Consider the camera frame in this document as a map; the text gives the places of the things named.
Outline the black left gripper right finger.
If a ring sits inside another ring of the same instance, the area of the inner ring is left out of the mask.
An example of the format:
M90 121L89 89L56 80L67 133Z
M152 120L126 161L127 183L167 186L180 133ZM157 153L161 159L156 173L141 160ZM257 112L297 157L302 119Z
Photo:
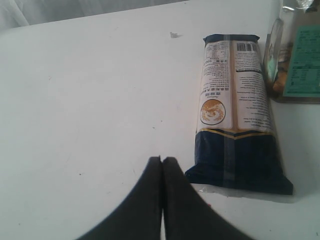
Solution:
M174 157L162 162L167 240L250 240L216 213L195 191Z

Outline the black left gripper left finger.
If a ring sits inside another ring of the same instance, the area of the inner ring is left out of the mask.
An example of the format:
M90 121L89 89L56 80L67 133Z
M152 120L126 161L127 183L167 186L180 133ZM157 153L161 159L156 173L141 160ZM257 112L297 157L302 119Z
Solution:
M159 240L163 211L163 165L150 157L127 197L80 240Z

